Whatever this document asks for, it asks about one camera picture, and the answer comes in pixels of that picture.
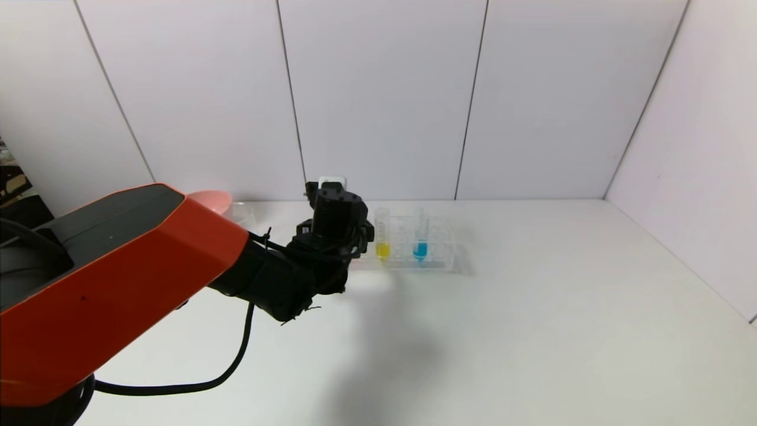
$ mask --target blue liquid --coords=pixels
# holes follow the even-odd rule
[[[413,255],[418,259],[419,261],[425,259],[426,255],[428,254],[428,244],[427,243],[417,243],[413,246]]]

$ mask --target test tube with blue liquid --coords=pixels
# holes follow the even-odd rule
[[[416,241],[413,244],[413,256],[422,262],[428,254],[428,216],[423,208],[416,212]]]

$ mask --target robotic arm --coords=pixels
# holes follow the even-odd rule
[[[34,231],[3,221],[18,236],[0,247],[3,424],[73,424],[93,372],[205,286],[250,303],[235,364],[254,306],[290,321],[316,294],[344,292],[350,261],[373,241],[368,208],[340,183],[306,191],[313,218],[286,247],[163,184],[112,194]]]

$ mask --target pink bowl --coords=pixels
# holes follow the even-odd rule
[[[218,215],[224,216],[232,205],[232,195],[226,191],[197,191],[187,197],[199,202]]]

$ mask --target yellow liquid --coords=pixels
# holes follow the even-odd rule
[[[389,243],[376,243],[376,255],[382,258],[382,260],[389,257],[390,253],[391,246],[389,246]]]

